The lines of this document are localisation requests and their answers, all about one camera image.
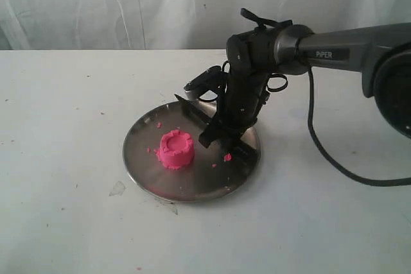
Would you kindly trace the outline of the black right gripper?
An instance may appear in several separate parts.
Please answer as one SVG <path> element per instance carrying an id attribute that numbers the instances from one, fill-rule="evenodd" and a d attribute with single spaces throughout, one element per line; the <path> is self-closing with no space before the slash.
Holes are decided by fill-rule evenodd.
<path id="1" fill-rule="evenodd" d="M 229 132 L 243 132 L 257 119 L 262 106 L 262 92 L 268 81 L 266 71 L 241 75 L 233 70 L 222 73 L 225 90 L 218 117 L 213 117 L 199 135 L 199 143 L 208 148 L 214 141 L 228 141 Z"/>

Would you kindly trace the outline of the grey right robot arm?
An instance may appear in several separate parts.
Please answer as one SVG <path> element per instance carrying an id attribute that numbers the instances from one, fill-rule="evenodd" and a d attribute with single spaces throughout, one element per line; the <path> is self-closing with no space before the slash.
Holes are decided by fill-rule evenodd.
<path id="1" fill-rule="evenodd" d="M 218 110 L 199 141 L 239 139 L 253 126 L 267 98 L 268 80 L 325 67 L 362 75 L 362 91 L 374 98 L 383 118 L 410 135 L 410 25 L 408 23 L 314 33 L 294 24 L 231 36 L 230 66 Z"/>

